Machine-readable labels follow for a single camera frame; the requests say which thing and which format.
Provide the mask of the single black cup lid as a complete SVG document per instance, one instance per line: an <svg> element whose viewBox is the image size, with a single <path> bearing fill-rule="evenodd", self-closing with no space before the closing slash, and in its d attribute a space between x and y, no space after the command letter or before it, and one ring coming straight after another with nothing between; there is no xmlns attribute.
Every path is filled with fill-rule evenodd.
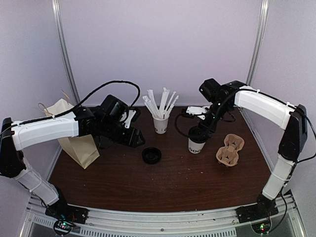
<svg viewBox="0 0 316 237"><path fill-rule="evenodd" d="M206 142L208 139L208 137L203 134L203 131L200 131L197 126L190 128L188 137L191 141L199 144Z"/></svg>

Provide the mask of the stack of black cup lids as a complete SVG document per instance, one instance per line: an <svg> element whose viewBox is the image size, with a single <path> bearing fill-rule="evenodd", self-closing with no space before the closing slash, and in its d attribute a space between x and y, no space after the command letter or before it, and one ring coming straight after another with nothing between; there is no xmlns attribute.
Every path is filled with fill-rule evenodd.
<svg viewBox="0 0 316 237"><path fill-rule="evenodd" d="M156 147L147 147L142 151L142 159L147 164L157 164L161 160L161 151Z"/></svg>

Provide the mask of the single white paper cup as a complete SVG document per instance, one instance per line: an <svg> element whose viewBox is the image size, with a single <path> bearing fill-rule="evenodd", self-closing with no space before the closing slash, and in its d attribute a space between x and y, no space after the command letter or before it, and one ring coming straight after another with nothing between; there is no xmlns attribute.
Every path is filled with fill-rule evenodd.
<svg viewBox="0 0 316 237"><path fill-rule="evenodd" d="M188 139L188 149L192 154L199 154L204 147L206 140L204 141L195 141Z"/></svg>

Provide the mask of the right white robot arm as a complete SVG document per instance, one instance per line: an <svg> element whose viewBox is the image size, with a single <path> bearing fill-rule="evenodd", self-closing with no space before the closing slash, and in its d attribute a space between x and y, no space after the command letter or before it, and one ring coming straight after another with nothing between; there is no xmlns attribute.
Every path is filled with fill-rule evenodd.
<svg viewBox="0 0 316 237"><path fill-rule="evenodd" d="M271 202L288 182L307 140L306 108L282 102L237 80L220 85L215 79L207 79L199 91L211 105L197 125L198 139L210 137L220 118L234 107L250 110L283 129L276 165L258 196L259 203L253 207L256 217L265 217L272 210Z"/></svg>

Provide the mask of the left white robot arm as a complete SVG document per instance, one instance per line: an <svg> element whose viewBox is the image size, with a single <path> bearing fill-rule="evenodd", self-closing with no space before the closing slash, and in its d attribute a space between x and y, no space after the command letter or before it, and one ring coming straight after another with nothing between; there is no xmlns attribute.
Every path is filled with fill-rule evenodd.
<svg viewBox="0 0 316 237"><path fill-rule="evenodd" d="M61 138L103 136L124 146L136 148L145 144L140 129L130 124L140 116L118 98L108 95L96 107L75 106L58 115L29 121L3 120L0 133L0 174L13 178L40 197L60 219L71 215L59 188L43 180L24 158L23 149Z"/></svg>

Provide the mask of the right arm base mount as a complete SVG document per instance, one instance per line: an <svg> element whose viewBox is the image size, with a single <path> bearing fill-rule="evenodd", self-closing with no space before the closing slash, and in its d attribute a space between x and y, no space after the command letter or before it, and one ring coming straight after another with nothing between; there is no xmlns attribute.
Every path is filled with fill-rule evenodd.
<svg viewBox="0 0 316 237"><path fill-rule="evenodd" d="M264 210L258 204L253 204L238 207L236 214L240 224L250 222L252 230L256 234L263 235L268 234L272 229L271 217L278 214L278 208L271 207L268 210Z"/></svg>

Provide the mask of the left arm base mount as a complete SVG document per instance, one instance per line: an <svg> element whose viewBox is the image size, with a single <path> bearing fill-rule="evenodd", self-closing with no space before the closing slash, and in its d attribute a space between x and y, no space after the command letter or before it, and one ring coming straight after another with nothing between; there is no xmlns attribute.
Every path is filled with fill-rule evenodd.
<svg viewBox="0 0 316 237"><path fill-rule="evenodd" d="M78 224L86 223L88 209L68 205L65 214L58 214L49 207L45 210L45 214L56 219L53 230L57 235L64 236L79 229Z"/></svg>

